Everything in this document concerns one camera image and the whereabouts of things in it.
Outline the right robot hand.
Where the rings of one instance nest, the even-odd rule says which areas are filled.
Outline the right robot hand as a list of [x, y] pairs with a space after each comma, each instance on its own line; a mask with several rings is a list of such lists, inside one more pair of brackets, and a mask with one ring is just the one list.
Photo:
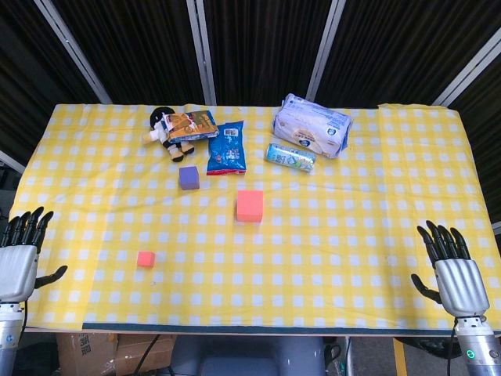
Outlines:
[[423, 239], [438, 289], [426, 287], [415, 273], [411, 275], [414, 287], [422, 296], [443, 306], [451, 316], [483, 316], [490, 307], [488, 296], [463, 235], [453, 227], [437, 226], [430, 220], [426, 225], [416, 229]]

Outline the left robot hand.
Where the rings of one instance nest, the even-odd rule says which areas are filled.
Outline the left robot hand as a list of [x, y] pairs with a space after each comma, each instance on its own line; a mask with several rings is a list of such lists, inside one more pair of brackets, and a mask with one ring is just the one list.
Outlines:
[[66, 266], [60, 266], [49, 275], [37, 275], [41, 247], [52, 217], [52, 211], [39, 207], [12, 218], [1, 232], [2, 304], [28, 300], [34, 290], [56, 282], [67, 271]]

